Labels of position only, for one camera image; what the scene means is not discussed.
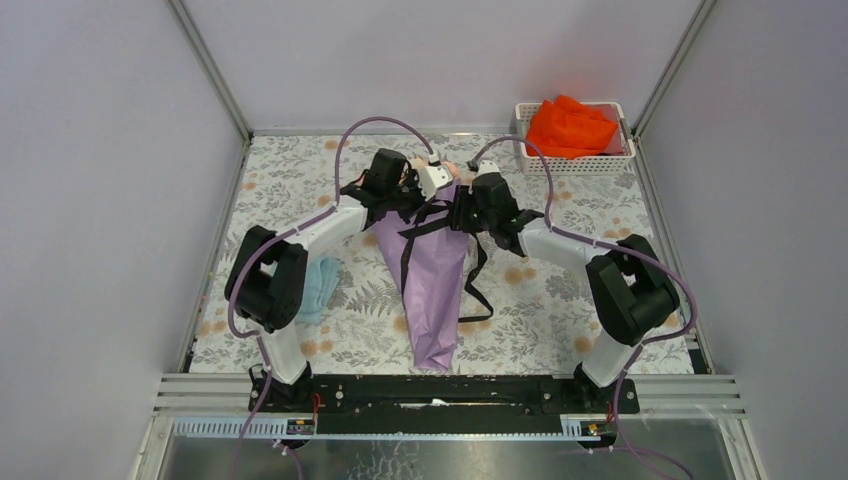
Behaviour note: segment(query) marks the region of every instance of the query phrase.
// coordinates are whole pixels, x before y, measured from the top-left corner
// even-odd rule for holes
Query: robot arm
[[[386,212],[411,215],[452,182],[453,176],[445,167],[427,165],[416,171],[403,155],[380,149],[371,168],[363,172],[361,182],[353,182],[342,189],[338,205],[313,213],[298,222],[299,228],[284,229],[295,232],[277,241],[260,257],[258,264],[249,266],[250,272],[238,298],[231,299],[236,277],[246,267],[248,259],[277,236],[277,232],[261,226],[247,231],[224,296],[227,300],[235,300],[240,316],[262,327],[259,334],[277,381],[284,385],[294,384],[308,369],[293,320],[303,299],[309,260],[365,230]]]
[[[603,331],[575,377],[585,380],[587,389],[607,388],[644,335],[679,307],[671,281],[638,259],[552,232],[541,213],[518,208],[493,162],[482,161],[475,167],[478,173],[472,184],[457,188],[450,228],[467,233],[486,231],[500,248],[517,255],[571,271],[585,269]],[[362,182],[342,189],[337,206],[313,214],[300,224],[307,227],[269,249],[259,262],[266,268],[249,267],[235,299],[236,311],[262,326],[260,335],[276,380],[292,385],[308,372],[292,322],[300,308],[308,258],[368,228],[388,211],[411,217],[452,180],[443,167],[429,165],[415,171],[403,155],[381,149],[363,173]],[[275,236],[276,232],[259,226],[247,232],[225,289],[228,300],[233,301],[233,283],[247,259]],[[647,240],[638,235],[618,243],[656,258]]]
[[[518,209],[493,162],[469,166],[477,170],[477,176],[470,187],[457,193],[455,203],[462,210],[455,229],[488,231],[502,249],[570,271],[585,270],[603,330],[575,377],[591,381],[592,388],[610,386],[645,334],[680,306],[671,280],[639,259],[554,233],[541,213]],[[656,258],[648,241],[639,235],[618,244]]]

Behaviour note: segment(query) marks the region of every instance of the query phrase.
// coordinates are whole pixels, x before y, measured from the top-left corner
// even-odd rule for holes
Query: purple cloth
[[[453,200],[457,182],[436,194],[440,200]],[[421,225],[442,218],[446,212],[429,215]],[[400,257],[406,239],[398,234],[412,228],[396,212],[371,228],[383,259],[400,290]],[[412,343],[414,365],[418,368],[446,371],[450,368],[456,348],[456,326],[459,320],[459,299],[462,294],[462,273],[468,249],[468,234],[442,228],[415,239],[409,259],[406,291],[403,303],[406,323]]]

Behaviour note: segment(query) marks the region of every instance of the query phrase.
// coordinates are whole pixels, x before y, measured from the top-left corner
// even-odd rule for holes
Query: white wall
[[[0,478],[125,478],[239,140],[165,2],[0,16]]]
[[[698,0],[188,0],[255,129],[506,127],[521,101],[615,100],[634,119]]]
[[[848,3],[719,2],[645,138],[774,479],[844,478]]]

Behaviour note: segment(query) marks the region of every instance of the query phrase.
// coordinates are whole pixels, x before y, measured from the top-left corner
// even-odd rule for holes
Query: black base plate
[[[257,378],[254,390],[263,381]],[[605,415],[612,400],[611,389],[591,401],[574,398],[581,391],[576,380],[549,375],[315,375],[308,382],[304,387],[321,397],[323,434],[559,433],[560,414]],[[451,405],[432,406],[434,399]],[[268,398],[259,411],[312,413],[312,407]],[[619,412],[639,413],[631,380],[622,387]]]

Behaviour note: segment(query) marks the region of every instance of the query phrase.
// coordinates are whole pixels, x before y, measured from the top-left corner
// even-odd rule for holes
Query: floral tablecloth
[[[462,169],[465,162],[496,135],[432,135],[428,139],[442,159]],[[244,372],[259,363],[253,340],[234,338],[227,329],[224,285],[242,235],[253,225],[281,231],[327,205],[333,196],[333,158],[338,137],[256,137],[245,166],[232,219],[214,272],[211,291],[200,313],[201,326],[190,371]],[[424,154],[410,135],[351,137],[343,153],[342,182],[359,176],[374,152],[390,148],[408,157]],[[525,177],[509,143],[495,146],[495,160],[521,208],[542,210],[547,198],[544,177]],[[632,166],[618,176],[555,177],[555,222],[590,236],[618,239],[635,232],[650,237],[650,221]],[[451,373],[567,374],[592,350],[600,331],[589,285],[581,272],[563,271],[535,259],[498,249],[481,235],[489,263],[475,285],[495,307],[491,320],[461,324]],[[466,271],[476,263],[469,243]],[[426,373],[412,368],[400,295],[373,233],[350,237],[328,252],[342,262],[339,285],[320,325],[297,325],[300,348],[316,373]],[[463,292],[461,314],[485,309]],[[246,322],[236,320],[241,329]],[[672,315],[662,332],[679,326]],[[682,339],[652,344],[631,371],[691,373]]]

